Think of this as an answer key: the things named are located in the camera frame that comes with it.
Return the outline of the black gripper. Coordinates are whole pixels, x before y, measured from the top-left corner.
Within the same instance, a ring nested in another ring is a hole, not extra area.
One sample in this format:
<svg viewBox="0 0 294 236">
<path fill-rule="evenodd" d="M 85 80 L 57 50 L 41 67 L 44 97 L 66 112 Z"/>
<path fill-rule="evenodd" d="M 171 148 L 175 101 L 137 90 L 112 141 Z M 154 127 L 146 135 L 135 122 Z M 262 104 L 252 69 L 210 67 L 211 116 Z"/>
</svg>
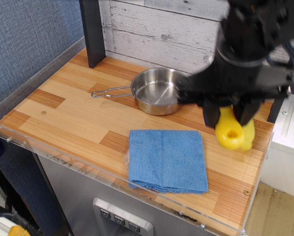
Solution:
<svg viewBox="0 0 294 236">
<path fill-rule="evenodd" d="M 291 70 L 270 65 L 273 47 L 219 44 L 212 64 L 179 83 L 178 102 L 203 108 L 205 124 L 215 127 L 220 108 L 233 105 L 235 117 L 245 126 L 267 98 L 277 95 L 279 86 L 294 85 Z"/>
</svg>

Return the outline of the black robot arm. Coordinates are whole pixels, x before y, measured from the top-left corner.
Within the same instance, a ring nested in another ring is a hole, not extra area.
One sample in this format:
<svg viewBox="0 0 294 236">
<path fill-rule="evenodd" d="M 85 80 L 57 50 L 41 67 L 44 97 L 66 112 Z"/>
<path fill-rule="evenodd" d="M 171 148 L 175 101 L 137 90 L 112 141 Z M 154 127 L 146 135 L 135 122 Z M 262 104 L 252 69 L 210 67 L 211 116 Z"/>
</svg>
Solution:
<svg viewBox="0 0 294 236">
<path fill-rule="evenodd" d="M 266 99 L 286 98 L 294 85 L 294 0 L 231 0 L 229 6 L 211 65 L 177 86 L 179 103 L 202 107 L 209 127 L 228 106 L 246 125 Z"/>
</svg>

